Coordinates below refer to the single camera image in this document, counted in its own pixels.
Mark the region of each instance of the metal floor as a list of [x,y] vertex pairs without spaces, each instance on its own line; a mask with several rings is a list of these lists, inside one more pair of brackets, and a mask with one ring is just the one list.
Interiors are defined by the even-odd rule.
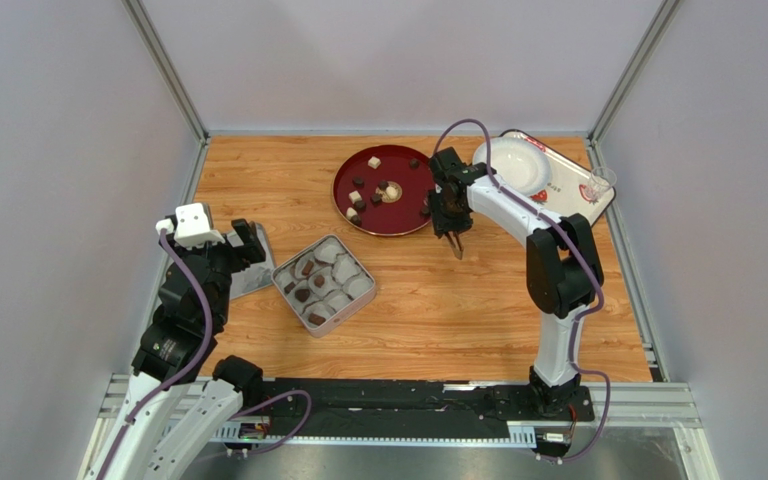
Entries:
[[[577,428],[572,452],[593,429]],[[670,428],[611,428],[583,459],[559,468],[531,451],[508,448],[364,447],[287,445],[248,460],[228,459],[208,444],[183,479],[686,479]]]

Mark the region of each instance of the white arm segment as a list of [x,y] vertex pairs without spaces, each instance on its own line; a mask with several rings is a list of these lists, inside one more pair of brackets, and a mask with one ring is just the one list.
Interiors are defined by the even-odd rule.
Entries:
[[[115,437],[124,424],[124,418],[135,407],[135,402],[144,398],[151,390],[158,387],[161,382],[150,375],[140,374],[130,376],[127,386],[127,395],[124,397],[124,406],[118,412],[118,418],[112,431],[106,438],[106,443],[94,464],[85,476],[86,480],[97,478],[100,466],[106,460],[109,449],[112,447]],[[124,439],[118,447],[112,464],[106,471],[105,480],[141,480],[150,453],[159,441],[159,436],[168,424],[168,418],[177,408],[180,399],[188,392],[189,385],[175,385],[167,391],[159,392],[136,415],[135,422],[127,429]]]
[[[552,218],[553,221],[559,222],[561,220],[557,213],[541,208],[540,205],[536,204],[529,197],[517,193],[511,187],[508,187],[508,190],[525,200],[529,205],[535,207],[539,212]],[[500,192],[491,183],[487,175],[479,178],[467,187],[467,203],[473,211],[481,213],[504,228],[506,232],[510,233],[512,237],[520,242],[523,248],[526,248],[526,237],[536,228],[549,227],[546,222],[537,218],[533,213],[528,212],[522,205],[509,198],[506,194]]]
[[[559,214],[541,208],[532,199],[521,195],[511,187],[508,187],[508,190],[554,222],[561,221]],[[467,203],[473,211],[481,213],[504,228],[520,242],[523,248],[526,248],[526,237],[535,229],[549,228],[549,225],[537,215],[527,211],[522,205],[500,192],[488,176],[481,177],[467,188]],[[585,308],[587,306],[574,309],[566,318],[541,312],[541,343],[538,347],[538,358],[535,360],[535,372],[549,386],[561,385],[576,375],[576,370],[573,369],[568,358],[568,345],[573,318]],[[582,330],[579,330],[574,349],[576,356],[579,355],[581,334]]]
[[[541,344],[538,347],[538,358],[535,359],[535,373],[551,387],[568,382],[576,376],[576,370],[568,358],[568,348],[573,319],[586,308],[588,305],[576,307],[565,318],[541,312]],[[576,332],[576,345],[573,348],[573,360],[577,362],[580,338],[581,328]]]
[[242,392],[224,380],[210,380],[186,416],[156,446],[145,480],[179,479],[215,431],[241,408]]

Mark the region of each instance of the cable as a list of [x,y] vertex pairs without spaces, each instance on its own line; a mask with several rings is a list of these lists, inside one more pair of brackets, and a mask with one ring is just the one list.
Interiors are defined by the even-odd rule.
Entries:
[[106,477],[106,472],[109,470],[109,466],[112,464],[112,459],[115,457],[115,453],[118,452],[118,448],[120,448],[121,443],[124,440],[124,436],[127,434],[127,429],[135,421],[135,417],[136,415],[138,415],[138,412],[140,412],[144,408],[144,406],[147,405],[147,402],[149,402],[151,399],[153,399],[153,397],[158,395],[159,392],[173,386],[181,378],[188,375],[189,372],[191,372],[192,369],[195,368],[195,365],[197,365],[198,362],[200,362],[201,359],[204,357],[204,355],[206,355],[206,351],[207,351],[207,348],[209,347],[210,339],[212,338],[212,311],[209,308],[209,301],[207,300],[206,294],[204,293],[204,290],[201,287],[201,285],[198,283],[198,279],[195,278],[195,274],[192,273],[192,271],[189,269],[186,263],[183,262],[183,260],[180,258],[179,255],[177,255],[177,252],[175,252],[174,249],[171,248],[170,245],[168,245],[168,239],[165,238],[166,233],[167,233],[167,230],[164,228],[162,229],[161,232],[159,232],[159,243],[160,245],[162,245],[162,249],[165,250],[166,253],[168,253],[169,257],[171,257],[171,260],[174,261],[174,264],[177,265],[180,271],[183,272],[183,275],[185,275],[186,278],[189,280],[189,283],[192,285],[192,288],[195,290],[195,294],[197,295],[198,300],[200,300],[201,302],[201,307],[204,310],[204,338],[203,340],[201,340],[201,346],[200,348],[198,348],[198,351],[195,353],[195,356],[192,357],[189,363],[187,363],[182,370],[180,370],[179,372],[177,372],[176,375],[160,383],[159,386],[157,386],[156,388],[148,392],[148,394],[145,395],[144,398],[136,402],[135,406],[133,407],[132,411],[130,411],[129,415],[124,417],[124,424],[121,425],[121,428],[118,430],[118,434],[115,435],[115,440],[112,442],[112,446],[109,447],[109,452],[106,454],[106,458],[103,460],[103,464],[100,466],[100,469],[97,472],[97,480],[103,480]]
[[[585,370],[580,368],[579,364],[576,363],[576,359],[574,358],[576,354],[576,336],[580,328],[580,322],[586,315],[595,313],[599,311],[601,308],[603,308],[603,305],[605,304],[603,289],[600,287],[600,282],[597,281],[597,277],[594,275],[594,272],[591,271],[591,268],[588,266],[588,263],[582,257],[582,254],[579,253],[579,249],[576,248],[576,246],[573,244],[573,241],[570,239],[567,233],[556,222],[554,222],[552,218],[540,212],[537,208],[529,204],[529,202],[523,200],[519,195],[509,190],[506,185],[503,185],[502,183],[500,183],[500,181],[496,178],[496,175],[494,175],[493,170],[491,169],[490,134],[488,133],[488,129],[485,127],[485,125],[482,122],[472,118],[465,118],[463,120],[459,120],[453,123],[452,125],[449,126],[449,128],[447,128],[443,132],[443,134],[437,140],[437,144],[434,146],[434,154],[437,154],[437,150],[440,148],[440,144],[443,143],[443,139],[446,138],[447,135],[449,135],[449,132],[451,132],[455,127],[462,125],[464,123],[474,123],[478,125],[479,128],[482,129],[482,134],[485,137],[485,148],[486,148],[485,158],[487,158],[487,160],[485,161],[485,168],[487,171],[487,176],[490,178],[491,183],[494,184],[497,190],[505,194],[511,200],[513,200],[514,202],[516,202],[517,204],[525,208],[528,212],[536,215],[539,219],[549,224],[550,227],[552,227],[552,229],[559,234],[559,236],[562,238],[562,240],[564,240],[564,243],[567,245],[568,249],[570,250],[570,253],[574,256],[574,258],[576,258],[576,261],[579,262],[579,265],[582,267],[582,270],[585,271],[585,275],[588,277],[588,280],[591,282],[591,286],[594,288],[594,291],[597,293],[597,304],[594,305],[593,307],[587,308],[579,312],[573,318],[573,325],[571,326],[570,342],[568,344],[568,359],[573,369],[576,370],[576,372],[579,373],[580,375],[597,375],[603,378],[603,381],[606,383],[606,401],[603,405],[603,414],[600,417],[600,423],[597,425],[597,430],[596,432],[594,432],[594,437],[591,438],[591,441],[588,442],[588,445],[586,445],[585,448],[583,448],[581,451],[579,451],[574,455],[566,457],[564,459],[564,461],[572,462],[574,460],[584,457],[585,455],[588,454],[588,452],[591,451],[591,449],[594,447],[594,444],[597,442],[597,439],[600,438],[600,435],[603,433],[603,428],[606,426],[606,420],[609,417],[609,401],[611,399],[611,391],[612,391],[612,382],[611,380],[609,380],[609,376],[605,372],[602,372],[599,370]],[[544,456],[542,458],[552,463],[562,462],[561,458],[548,457],[548,456]]]
[[250,415],[257,410],[262,410],[263,408],[268,407],[269,405],[276,403],[280,400],[283,400],[284,398],[291,397],[292,395],[301,395],[305,399],[307,399],[307,406],[304,410],[304,416],[301,417],[301,421],[298,422],[298,425],[296,425],[292,430],[290,430],[289,433],[287,433],[283,438],[278,440],[277,442],[269,445],[268,447],[264,448],[258,448],[256,450],[248,450],[249,455],[259,455],[261,453],[268,453],[272,450],[275,450],[279,448],[284,443],[288,442],[292,437],[295,436],[295,434],[298,433],[299,430],[304,426],[305,423],[307,423],[307,419],[310,417],[310,411],[313,408],[313,399],[310,397],[310,394],[305,392],[304,390],[290,390],[288,392],[281,393],[280,395],[276,395],[274,398],[270,398],[266,400],[265,402],[254,405],[253,407],[249,408],[248,410],[241,411],[232,417],[230,417],[230,420],[233,420],[234,418],[244,417],[247,415]]

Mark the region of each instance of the metal frame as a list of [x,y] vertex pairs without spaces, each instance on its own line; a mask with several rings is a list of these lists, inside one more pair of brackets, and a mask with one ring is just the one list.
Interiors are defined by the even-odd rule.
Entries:
[[[181,203],[189,203],[192,201],[197,189],[197,184],[201,176],[201,171],[206,159],[206,153],[209,148],[209,138],[211,135],[231,135],[231,136],[244,136],[244,135],[418,135],[418,134],[436,134],[437,132],[423,132],[417,130],[405,131],[405,130],[383,130],[383,131],[369,131],[369,130],[345,130],[345,131],[208,131],[204,124],[201,122],[200,117],[192,104],[191,99],[183,88],[177,72],[168,58],[165,49],[163,48],[159,36],[155,31],[155,28],[150,21],[150,18],[142,4],[141,0],[122,0],[127,7],[130,16],[133,19],[133,23],[138,28],[145,44],[150,50],[154,61],[160,69],[163,77],[168,83],[169,89],[174,95],[180,109],[186,118],[192,132],[201,141],[201,147],[198,152],[198,157],[193,167],[191,179],[186,187]],[[557,135],[570,135],[582,137],[585,140],[586,150],[593,166],[604,165],[603,157],[600,152],[599,142],[603,138],[607,129],[609,128],[612,120],[615,117],[618,109],[620,108],[623,100],[626,98],[630,89],[632,88],[635,80],[643,70],[647,60],[651,56],[654,48],[656,47],[659,39],[662,37],[665,29],[669,25],[671,19],[674,17],[677,8],[682,3],[682,0],[664,0],[660,5],[656,15],[654,16],[651,24],[649,25],[647,32],[639,43],[635,53],[630,59],[629,63],[623,74],[621,75],[618,84],[612,92],[608,102],[604,106],[594,128],[589,132],[531,132],[537,136],[557,136]],[[467,131],[467,135],[475,134],[475,132]],[[613,243],[617,250],[618,259],[620,261],[621,270],[627,286],[627,291],[630,297],[632,308],[635,314],[636,321],[638,323],[639,332],[642,338],[642,344],[645,347],[645,353],[648,357],[648,363],[651,368],[661,373],[662,380],[658,383],[614,383],[612,384],[612,405],[609,410],[608,425],[613,427],[626,427],[626,428],[671,428],[675,434],[678,446],[682,452],[682,459],[686,474],[690,479],[710,479],[718,478],[718,472],[715,469],[715,464],[712,459],[709,445],[706,440],[706,435],[701,424],[700,417],[698,415],[697,408],[695,407],[694,399],[691,395],[689,386],[685,383],[669,383],[669,373],[665,370],[665,365],[659,356],[659,338],[656,336],[656,332],[651,326],[652,315],[649,312],[649,306],[647,303],[646,295],[641,286],[640,275],[635,266],[633,253],[630,248],[629,240],[627,237],[626,229],[624,226],[623,218],[616,203],[610,205],[607,210],[607,220],[609,223],[609,229],[612,236]],[[156,279],[155,287],[158,288],[162,281],[162,272]],[[109,434],[109,430],[114,421],[114,417],[121,407],[123,401],[123,395],[126,392],[128,375],[113,375],[109,389],[103,400],[103,404],[100,413],[95,424],[94,432],[91,436],[91,440],[86,451],[85,460],[83,466],[87,468],[87,465],[93,460],[93,457],[98,453],[99,448],[102,446],[103,439]],[[192,405],[195,398],[198,395],[198,390],[203,387],[203,382],[208,380],[208,377],[200,377],[190,389],[189,394],[180,403],[179,408],[175,411],[174,418],[180,418],[186,410]],[[505,382],[471,382],[473,385],[498,385]],[[594,401],[595,413],[599,415],[603,411],[605,405],[606,387],[602,383],[586,383],[591,389],[592,398]],[[464,384],[453,384],[451,388],[470,388]],[[534,432],[535,427],[551,426],[552,422],[510,422],[510,427],[515,434],[510,441],[503,440],[498,446],[522,446],[518,442],[524,442],[528,440],[529,432]],[[232,431],[233,425],[228,424],[223,427],[225,433]],[[221,440],[222,430],[217,432],[217,439]],[[373,439],[370,443],[369,439],[332,439],[332,438],[304,438],[298,439],[295,443],[299,444],[317,444],[317,445],[392,445],[398,444],[401,446],[413,445],[431,445],[431,446],[447,446],[449,444],[458,446],[465,446],[453,441],[408,441],[407,443],[400,442],[401,439]],[[490,446],[479,445],[477,442],[467,441],[468,446]]]
[[168,84],[168,89],[171,90],[171,94],[174,96],[174,101],[180,107],[180,111],[183,113],[183,117],[189,124],[189,128],[195,137],[203,144],[209,138],[209,132],[206,126],[201,121],[201,117],[198,115],[195,109],[192,99],[189,98],[189,94],[186,93],[186,89],[183,88],[183,83],[180,81],[180,76],[174,69],[174,65],[171,63],[171,59],[168,57],[168,53],[165,51],[165,47],[162,46],[162,41],[159,39],[159,34],[156,33],[156,28],[153,26],[153,22],[150,21],[150,16],[147,14],[147,10],[144,8],[144,4],[141,0],[121,0],[124,7],[127,9],[127,13],[130,14],[130,18],[133,21],[138,33],[144,40],[147,50],[153,57],[153,61],[159,68],[159,73],[162,74],[162,78],[165,79],[165,83]]
[[594,124],[594,128],[588,134],[588,138],[591,140],[599,140],[606,133],[612,120],[615,118],[615,114],[621,107],[621,104],[629,93],[635,80],[641,74],[644,69],[647,60],[650,59],[650,55],[653,53],[653,49],[659,43],[662,38],[662,34],[665,33],[665,29],[668,28],[668,24],[674,18],[677,13],[677,8],[683,0],[663,0],[659,9],[656,11],[656,15],[651,20],[650,25],[645,31],[644,37],[639,42],[638,47],[633,53],[629,63],[627,63],[624,73],[621,74],[618,84],[615,86],[615,90],[609,96],[609,101],[606,102],[606,106],[603,107],[603,111],[600,112],[600,116],[597,118],[597,122]]
[[[209,377],[198,377],[191,384],[186,396],[175,409],[171,424],[178,421],[195,404],[201,395],[204,383]],[[95,424],[91,442],[86,452],[83,465],[87,468],[99,453],[103,439],[109,434],[115,416],[120,411],[127,391],[129,375],[116,374],[112,376],[106,396],[103,399]],[[445,384],[444,390],[471,390],[476,387],[490,385],[525,385],[525,382],[470,382],[468,384]],[[601,382],[585,382],[591,390],[594,402],[594,413],[599,416],[603,412],[606,398],[606,387]],[[684,450],[684,460],[687,472],[714,471],[711,467],[711,456],[703,435],[700,416],[695,407],[691,390],[685,383],[615,383],[612,385],[612,401],[609,410],[608,427],[616,428],[670,428],[678,438],[680,448]],[[226,442],[235,439],[239,422],[227,422],[218,429],[213,441]],[[558,422],[540,421],[510,421],[508,422],[510,438],[493,440],[474,439],[404,439],[404,438],[325,438],[300,437],[290,440],[288,444],[296,445],[364,445],[364,446],[432,446],[432,447],[481,447],[481,448],[531,448],[535,442],[535,429],[558,426]],[[271,443],[278,438],[266,438],[262,443]],[[717,478],[714,476],[697,476],[690,478]]]
[[[439,136],[443,129],[438,130],[210,130],[209,134],[213,137],[292,137],[292,136],[336,136],[336,135],[356,135],[356,136]],[[465,127],[464,130],[458,130],[456,136],[480,136],[481,130]],[[529,131],[529,135],[535,137],[579,137],[588,138],[589,132],[584,130],[570,131]]]

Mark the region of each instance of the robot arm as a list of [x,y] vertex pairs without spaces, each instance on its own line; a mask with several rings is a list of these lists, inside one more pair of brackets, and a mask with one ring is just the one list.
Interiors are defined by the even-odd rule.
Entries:
[[145,480],[177,480],[210,437],[233,414],[263,395],[263,371],[230,356],[215,368],[213,379],[183,419],[159,442],[147,465]]
[[567,245],[541,217],[550,218],[568,234],[602,284],[603,271],[589,222],[582,215],[560,217],[521,196],[533,207],[533,211],[525,209],[493,184],[485,165],[464,164],[452,148],[435,154],[429,166],[437,184],[429,192],[434,232],[447,237],[456,257],[462,258],[460,234],[472,227],[472,212],[487,216],[525,247],[529,294],[542,312],[541,343],[529,376],[535,390],[534,407],[548,416],[563,411],[579,388],[580,376],[571,363],[576,360],[580,337],[574,318],[588,308],[595,292],[576,259],[561,258],[559,249]]
[[[238,238],[228,241],[226,236],[213,228],[209,207],[200,203],[178,207],[175,215],[169,216],[156,225],[158,232],[165,230],[169,246],[191,271],[203,290],[209,302],[213,328],[207,338],[205,312],[195,288],[180,265],[172,265],[167,271],[165,282],[159,289],[161,305],[154,311],[152,322],[142,335],[140,348],[133,359],[134,373],[127,388],[124,408],[119,412],[113,433],[106,439],[100,455],[85,477],[86,480],[101,478],[101,474],[106,480],[144,478],[148,462],[151,460],[151,455],[157,447],[168,419],[188,391],[189,384],[197,377],[200,367],[215,348],[217,344],[215,335],[223,330],[227,322],[232,274],[248,268],[253,263],[262,262],[266,258],[253,224],[240,219],[233,221],[232,226]],[[205,353],[195,358],[204,342],[207,342]],[[139,406],[149,392],[153,392],[163,382],[178,376],[193,362],[193,368],[188,370],[188,374],[167,389],[160,391],[143,406]],[[256,384],[257,378],[261,383],[262,371],[256,369],[253,375],[243,378],[244,381],[237,377],[231,376],[229,382],[220,378],[210,382],[208,388],[211,392],[216,391],[216,399],[221,395],[226,401],[207,405],[213,395],[209,395],[207,399],[201,399],[202,402],[207,402],[202,406],[202,411],[208,411],[209,418],[203,418],[206,413],[199,414],[202,417],[199,419],[201,422],[188,420],[188,417],[184,418],[181,423],[182,428],[178,425],[173,430],[174,434],[170,435],[171,438],[163,440],[163,451],[169,452],[168,461],[173,459],[174,467],[182,468],[179,474],[182,474],[191,459],[188,454],[179,453],[181,452],[180,440],[176,438],[184,438],[183,443],[187,448],[195,448],[201,439],[205,444],[215,428],[206,430],[208,434],[202,431],[204,428],[209,428],[209,425],[215,422],[226,421],[241,406],[243,397],[245,401],[250,400],[255,403],[260,400],[255,391],[249,387],[245,390],[243,387]],[[137,408],[140,410],[137,410],[137,414],[133,417],[132,413]],[[197,454],[199,450],[194,450],[192,455]],[[151,468],[160,466],[153,471],[158,473],[162,470],[163,473],[170,472],[173,475],[175,468],[163,469],[164,465],[159,456],[156,456]]]

